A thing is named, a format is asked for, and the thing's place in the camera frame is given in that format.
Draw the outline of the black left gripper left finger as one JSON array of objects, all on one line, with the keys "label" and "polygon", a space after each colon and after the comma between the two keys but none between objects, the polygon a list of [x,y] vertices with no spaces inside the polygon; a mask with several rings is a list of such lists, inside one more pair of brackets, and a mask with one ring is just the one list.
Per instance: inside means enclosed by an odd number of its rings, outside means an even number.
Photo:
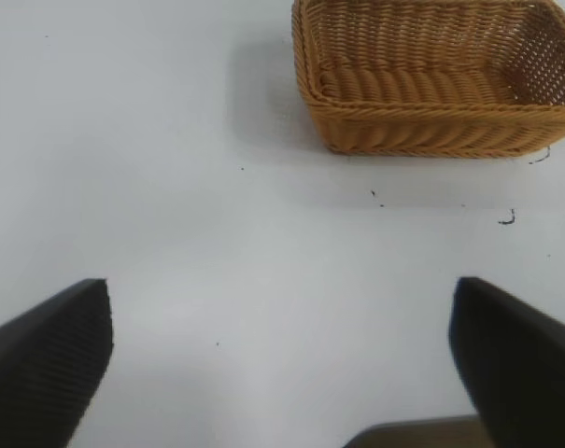
[{"label": "black left gripper left finger", "polygon": [[114,347],[106,280],[85,279],[0,326],[0,447],[65,447]]}]

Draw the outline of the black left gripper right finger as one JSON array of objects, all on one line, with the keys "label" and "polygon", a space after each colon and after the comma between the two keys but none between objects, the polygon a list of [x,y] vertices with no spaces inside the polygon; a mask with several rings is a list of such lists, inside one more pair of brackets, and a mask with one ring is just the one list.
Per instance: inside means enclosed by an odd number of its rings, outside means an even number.
[{"label": "black left gripper right finger", "polygon": [[565,325],[462,277],[448,329],[454,362],[497,447],[565,447]]}]

